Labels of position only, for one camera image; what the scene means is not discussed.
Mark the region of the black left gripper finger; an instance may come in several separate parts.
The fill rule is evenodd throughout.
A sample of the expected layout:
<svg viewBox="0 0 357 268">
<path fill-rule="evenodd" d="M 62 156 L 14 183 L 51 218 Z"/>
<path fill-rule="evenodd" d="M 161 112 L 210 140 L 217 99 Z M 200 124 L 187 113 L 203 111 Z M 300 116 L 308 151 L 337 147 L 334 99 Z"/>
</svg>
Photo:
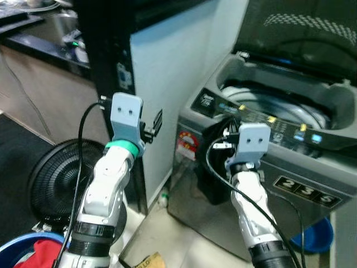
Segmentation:
<svg viewBox="0 0 357 268">
<path fill-rule="evenodd" d="M 153 125 L 149 128 L 149 136 L 157 136 L 163 124 L 163 110 L 159 110 L 154 117 Z"/>
</svg>

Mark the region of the blue rimmed laundry basket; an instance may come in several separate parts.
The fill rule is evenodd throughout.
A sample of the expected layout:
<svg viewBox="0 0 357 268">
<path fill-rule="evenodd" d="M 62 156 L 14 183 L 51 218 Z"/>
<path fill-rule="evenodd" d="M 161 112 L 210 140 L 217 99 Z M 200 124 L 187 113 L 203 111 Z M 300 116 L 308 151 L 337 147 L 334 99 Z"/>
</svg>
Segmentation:
<svg viewBox="0 0 357 268">
<path fill-rule="evenodd" d="M 34 232 L 20 235 L 0 247 L 0 268 L 13 268 L 34 251 L 34 243 L 40 240 L 62 243 L 64 236 L 53 232 Z"/>
</svg>

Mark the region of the grey top-load washing machine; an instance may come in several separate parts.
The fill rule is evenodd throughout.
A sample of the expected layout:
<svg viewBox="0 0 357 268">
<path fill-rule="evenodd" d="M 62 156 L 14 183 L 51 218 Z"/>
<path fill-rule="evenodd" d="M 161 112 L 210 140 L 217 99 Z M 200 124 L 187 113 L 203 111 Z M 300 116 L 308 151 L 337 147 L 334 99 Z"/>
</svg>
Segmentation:
<svg viewBox="0 0 357 268">
<path fill-rule="evenodd" d="M 277 222 L 297 229 L 296 212 L 306 224 L 329 216 L 355 197 L 357 184 L 357 88 L 271 64 L 247 52 L 224 56 L 181 109 L 176 127 L 176 186 L 168 212 L 199 231 L 229 227 L 230 220 L 201 224 L 177 204 L 206 202 L 194 168 L 202 132 L 222 118 L 266 123 L 270 147 L 261 159 L 270 187 L 269 206 Z"/>
</svg>

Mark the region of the dark washing machine lid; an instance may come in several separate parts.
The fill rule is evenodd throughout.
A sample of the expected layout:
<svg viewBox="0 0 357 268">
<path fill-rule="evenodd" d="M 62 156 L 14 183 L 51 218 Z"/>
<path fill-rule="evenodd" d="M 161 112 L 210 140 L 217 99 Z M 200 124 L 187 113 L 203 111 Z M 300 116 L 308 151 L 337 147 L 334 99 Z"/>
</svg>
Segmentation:
<svg viewBox="0 0 357 268">
<path fill-rule="evenodd" d="M 248 0 L 232 51 L 355 85 L 356 0 Z"/>
</svg>

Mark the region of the black floor fan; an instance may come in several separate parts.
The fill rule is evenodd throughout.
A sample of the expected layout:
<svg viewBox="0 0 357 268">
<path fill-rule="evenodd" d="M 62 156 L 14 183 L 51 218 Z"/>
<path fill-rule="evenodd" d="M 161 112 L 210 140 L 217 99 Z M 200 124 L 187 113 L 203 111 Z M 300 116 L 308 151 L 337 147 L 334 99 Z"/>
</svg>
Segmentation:
<svg viewBox="0 0 357 268">
<path fill-rule="evenodd" d="M 29 205 L 38 221 L 51 229 L 65 228 L 70 221 L 73 196 L 86 191 L 94 165 L 105 153 L 99 141 L 66 140 L 57 143 L 35 164 L 28 182 Z"/>
</svg>

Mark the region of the yellow printed packet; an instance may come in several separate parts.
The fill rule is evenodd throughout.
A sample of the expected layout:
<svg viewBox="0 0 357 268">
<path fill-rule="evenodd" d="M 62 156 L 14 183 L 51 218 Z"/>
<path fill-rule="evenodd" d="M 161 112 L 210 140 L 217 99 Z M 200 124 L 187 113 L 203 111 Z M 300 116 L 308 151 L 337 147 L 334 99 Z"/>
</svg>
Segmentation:
<svg viewBox="0 0 357 268">
<path fill-rule="evenodd" d="M 160 253 L 155 252 L 132 268 L 167 268 L 167 266 Z"/>
</svg>

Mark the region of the black kitchen counter top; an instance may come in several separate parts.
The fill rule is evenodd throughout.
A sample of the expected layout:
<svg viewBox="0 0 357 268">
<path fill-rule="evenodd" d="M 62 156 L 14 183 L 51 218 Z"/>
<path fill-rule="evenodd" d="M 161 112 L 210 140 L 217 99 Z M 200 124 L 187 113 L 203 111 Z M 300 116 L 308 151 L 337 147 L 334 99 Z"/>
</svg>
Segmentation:
<svg viewBox="0 0 357 268">
<path fill-rule="evenodd" d="M 76 16 L 68 12 L 25 13 L 21 18 L 0 20 L 0 45 L 89 79 L 89 64 L 79 61 L 75 47 L 63 40 L 77 28 Z"/>
</svg>

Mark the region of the red garment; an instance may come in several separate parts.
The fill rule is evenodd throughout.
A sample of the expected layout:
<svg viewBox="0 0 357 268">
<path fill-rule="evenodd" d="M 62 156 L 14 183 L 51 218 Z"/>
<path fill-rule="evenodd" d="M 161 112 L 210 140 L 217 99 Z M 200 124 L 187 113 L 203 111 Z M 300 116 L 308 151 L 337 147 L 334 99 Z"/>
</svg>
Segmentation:
<svg viewBox="0 0 357 268">
<path fill-rule="evenodd" d="M 37 240 L 20 253 L 12 268 L 54 268 L 60 250 L 61 242 L 49 239 Z"/>
</svg>

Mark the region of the blue plastic basin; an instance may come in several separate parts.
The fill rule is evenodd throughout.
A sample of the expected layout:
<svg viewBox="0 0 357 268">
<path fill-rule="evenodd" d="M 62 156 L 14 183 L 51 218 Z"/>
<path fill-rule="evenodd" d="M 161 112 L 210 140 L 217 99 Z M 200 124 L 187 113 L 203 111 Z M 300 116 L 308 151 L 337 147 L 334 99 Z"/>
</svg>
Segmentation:
<svg viewBox="0 0 357 268">
<path fill-rule="evenodd" d="M 302 248 L 307 253 L 325 253 L 331 249 L 335 239 L 334 228 L 328 217 L 325 217 L 318 222 L 306 228 L 303 232 L 305 235 L 305 245 L 302 246 L 303 239 L 300 234 L 291 238 L 291 243 Z"/>
</svg>

